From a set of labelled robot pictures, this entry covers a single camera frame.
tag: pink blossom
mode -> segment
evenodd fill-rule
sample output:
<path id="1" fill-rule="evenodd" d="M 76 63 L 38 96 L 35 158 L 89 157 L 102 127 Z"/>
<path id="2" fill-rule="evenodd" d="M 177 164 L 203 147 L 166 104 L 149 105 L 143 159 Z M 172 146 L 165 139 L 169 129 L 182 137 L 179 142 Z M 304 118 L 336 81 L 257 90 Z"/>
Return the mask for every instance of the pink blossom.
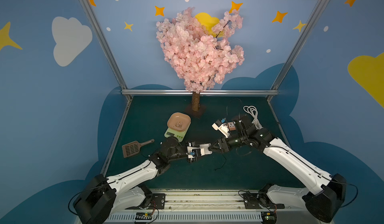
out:
<path id="1" fill-rule="evenodd" d="M 212 28 L 216 35 L 223 35 L 219 41 L 192 17 L 193 9 L 178 13 L 172 22 L 167 18 L 157 22 L 156 38 L 164 52 L 164 60 L 184 79 L 185 89 L 199 93 L 214 87 L 215 82 L 222 83 L 225 74 L 243 63 L 243 48 L 236 45 L 231 49 L 228 42 L 235 29 L 242 27 L 243 18 L 237 10 L 232 14 L 225 12 L 224 18 Z"/>

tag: white cloud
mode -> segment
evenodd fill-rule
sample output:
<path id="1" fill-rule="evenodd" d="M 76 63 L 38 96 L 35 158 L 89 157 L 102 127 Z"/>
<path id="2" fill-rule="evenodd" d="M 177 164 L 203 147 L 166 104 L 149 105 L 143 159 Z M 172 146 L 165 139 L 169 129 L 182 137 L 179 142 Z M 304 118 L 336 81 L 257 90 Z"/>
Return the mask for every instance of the white cloud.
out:
<path id="1" fill-rule="evenodd" d="M 70 64 L 92 41 L 92 31 L 75 18 L 55 17 L 52 34 L 56 46 L 53 56 L 62 67 Z"/>

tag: metal frame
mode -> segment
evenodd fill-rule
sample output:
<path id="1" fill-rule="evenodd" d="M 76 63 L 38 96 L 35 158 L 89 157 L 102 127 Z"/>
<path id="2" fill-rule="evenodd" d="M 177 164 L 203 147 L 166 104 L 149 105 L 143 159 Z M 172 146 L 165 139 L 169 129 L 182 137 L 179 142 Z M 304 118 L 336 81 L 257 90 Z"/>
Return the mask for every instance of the metal frame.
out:
<path id="1" fill-rule="evenodd" d="M 187 90 L 174 89 L 123 89 L 123 95 L 158 95 L 158 96 L 190 96 L 192 92 Z M 274 96 L 279 92 L 277 90 L 205 90 L 200 95 L 221 95 L 221 96 Z"/>
<path id="2" fill-rule="evenodd" d="M 115 151 L 116 144 L 117 144 L 117 142 L 119 140 L 120 133 L 121 133 L 121 130 L 122 130 L 122 126 L 124 125 L 125 118 L 127 118 L 128 110 L 129 110 L 129 108 L 131 106 L 131 103 L 132 103 L 132 101 L 127 101 L 127 106 L 125 107 L 124 113 L 123 113 L 123 115 L 121 117 L 121 120 L 120 120 L 118 129 L 116 131 L 115 137 L 113 138 L 112 145 L 109 148 L 107 158 L 104 161 L 103 168 L 101 169 L 100 173 L 103 174 L 104 176 L 107 174 L 107 170 L 108 170 L 109 164 L 111 162 L 111 158 L 112 158 L 113 152 Z"/>
<path id="3" fill-rule="evenodd" d="M 275 118 L 275 121 L 277 122 L 277 125 L 279 126 L 279 129 L 280 129 L 281 134 L 283 135 L 285 144 L 291 148 L 291 145 L 289 145 L 288 139 L 287 139 L 287 137 L 285 136 L 285 133 L 284 133 L 284 131 L 283 131 L 283 128 L 281 127 L 280 122 L 279 122 L 279 120 L 277 119 L 276 113 L 275 113 L 275 111 L 273 110 L 273 107 L 272 107 L 271 103 L 268 102 L 268 105 L 269 105 L 269 107 L 271 108 L 273 117 Z"/>
<path id="4" fill-rule="evenodd" d="M 109 64 L 111 65 L 111 68 L 113 70 L 113 73 L 115 73 L 115 76 L 119 82 L 119 85 L 121 89 L 127 89 L 127 85 L 124 81 L 124 78 L 120 72 L 120 69 L 116 63 L 116 60 L 112 54 L 112 51 L 108 45 L 108 42 L 104 36 L 104 33 L 101 29 L 100 23 L 96 17 L 96 14 L 93 11 L 93 8 L 91 7 L 91 4 L 89 3 L 89 0 L 79 0 L 81 3 L 81 6 L 83 6 L 83 10 L 85 12 L 85 15 L 87 16 L 89 22 L 91 23 L 91 26 L 93 28 L 93 31 L 95 32 L 95 35 L 97 36 L 100 45 L 105 53 L 105 56 L 108 59 Z"/>
<path id="5" fill-rule="evenodd" d="M 293 62 L 295 61 L 296 57 L 300 53 L 300 50 L 303 48 L 306 40 L 311 34 L 311 31 L 313 30 L 314 26 L 316 25 L 317 21 L 319 20 L 320 16 L 323 14 L 323 11 L 325 7 L 327 6 L 328 2 L 330 0 L 319 0 L 314 7 L 310 17 L 308 18 L 307 24 L 304 26 L 304 30 L 300 33 L 299 38 L 297 39 L 291 53 L 288 56 L 288 59 L 285 61 L 283 67 L 281 68 L 279 74 L 277 75 L 271 90 L 277 90 L 285 78 L 286 74 L 288 73 L 289 69 L 291 68 Z M 272 96 L 269 95 L 267 97 L 267 101 L 270 102 L 272 99 Z"/>
<path id="6" fill-rule="evenodd" d="M 246 209 L 244 200 L 236 189 L 151 189 L 151 192 L 165 193 L 164 209 L 159 210 L 156 222 L 257 222 L 258 215 L 267 209 Z M 136 212 L 143 210 L 123 210 L 108 217 L 105 223 L 133 223 Z M 306 211 L 295 206 L 285 206 L 278 212 Z M 74 224 L 81 224 L 76 217 Z"/>

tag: brown plastic scoop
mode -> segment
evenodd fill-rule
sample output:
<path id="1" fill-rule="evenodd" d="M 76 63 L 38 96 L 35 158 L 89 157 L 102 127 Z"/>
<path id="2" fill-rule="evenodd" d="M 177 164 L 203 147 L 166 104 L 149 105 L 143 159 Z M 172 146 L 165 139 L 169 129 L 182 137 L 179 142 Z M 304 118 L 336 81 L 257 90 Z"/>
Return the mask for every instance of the brown plastic scoop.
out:
<path id="1" fill-rule="evenodd" d="M 151 139 L 151 140 L 143 142 L 143 143 L 139 143 L 138 141 L 130 142 L 130 143 L 122 146 L 122 154 L 124 155 L 124 158 L 139 154 L 140 148 L 142 146 L 147 145 L 147 144 L 154 142 L 154 141 L 155 141 L 155 139 Z"/>

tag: black motor housing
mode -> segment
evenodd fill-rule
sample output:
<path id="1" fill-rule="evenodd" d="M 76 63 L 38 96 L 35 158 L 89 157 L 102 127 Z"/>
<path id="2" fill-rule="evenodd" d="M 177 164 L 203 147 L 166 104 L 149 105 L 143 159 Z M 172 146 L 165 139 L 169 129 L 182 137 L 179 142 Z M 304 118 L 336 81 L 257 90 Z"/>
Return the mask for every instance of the black motor housing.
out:
<path id="1" fill-rule="evenodd" d="M 345 200 L 346 179 L 336 174 L 332 177 L 323 190 L 314 195 L 309 192 L 303 196 L 305 207 L 317 219 L 322 222 L 330 223 Z"/>
<path id="2" fill-rule="evenodd" d="M 80 221 L 83 224 L 102 224 L 111 213 L 115 192 L 116 189 L 111 189 L 102 174 L 94 177 L 73 202 Z"/>

